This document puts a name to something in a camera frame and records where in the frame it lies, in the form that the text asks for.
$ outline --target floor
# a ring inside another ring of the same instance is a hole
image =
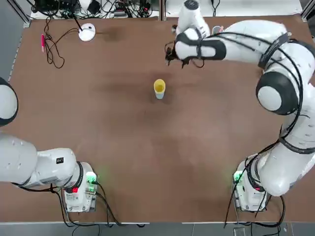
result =
[[[181,223],[152,223],[144,228],[136,225],[125,227],[100,227],[100,236],[251,236],[250,227],[244,227],[244,234],[233,232],[244,226],[228,224],[225,229],[222,223],[213,224],[181,224]],[[74,228],[67,228],[63,223],[51,224],[0,224],[1,236],[70,236]],[[313,236],[313,223],[282,223],[280,236]],[[252,236],[264,236],[276,233],[276,229],[253,226]],[[80,227],[73,236],[97,236],[98,227]]]

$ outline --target green indicator light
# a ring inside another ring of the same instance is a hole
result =
[[[233,177],[235,181],[238,181],[240,179],[240,176],[242,174],[242,171],[237,171],[234,173]]]

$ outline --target tabletop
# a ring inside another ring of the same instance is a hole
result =
[[[227,27],[245,19],[284,23],[293,37],[312,43],[297,15],[206,21]],[[164,45],[174,40],[176,19],[89,22],[97,31],[91,42],[71,33],[58,43],[65,59],[61,69],[49,65],[40,50],[45,21],[34,20],[24,30],[10,81],[19,113],[2,130],[38,150],[71,148],[100,176],[121,222],[223,221],[232,174],[245,157],[276,140],[283,121],[255,97],[261,69],[228,61],[206,61],[202,69],[181,69],[176,61],[167,67]],[[55,39],[75,26],[73,20],[49,25]],[[156,79],[166,82],[161,101],[154,95]],[[314,177],[313,169],[284,196],[286,221],[315,221]],[[55,195],[9,183],[0,188],[1,222],[62,221]],[[274,198],[256,220],[278,221],[280,209]],[[99,202],[95,213],[73,218],[104,222],[106,214]],[[240,218],[253,220],[248,213]],[[235,221],[232,207],[228,221]]]

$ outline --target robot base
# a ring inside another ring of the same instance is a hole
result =
[[[64,191],[66,210],[68,212],[95,210],[97,185],[90,184],[90,182],[97,181],[97,176],[88,163],[81,162],[81,165],[83,167],[83,179],[80,187],[73,188],[72,193]]]
[[[255,155],[249,156],[246,162],[248,163],[254,156]],[[251,186],[248,180],[247,171],[244,171],[243,176],[240,178],[240,174],[243,172],[244,168],[245,161],[242,161],[232,179],[232,189],[239,179],[239,183],[236,186],[233,196],[236,215],[238,210],[256,212],[263,211],[266,206],[267,194],[265,195],[265,192],[259,192]]]

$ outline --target round white device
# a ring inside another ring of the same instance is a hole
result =
[[[91,23],[86,23],[83,24],[81,28],[82,31],[79,29],[79,38],[84,42],[91,41],[96,34],[94,25]]]

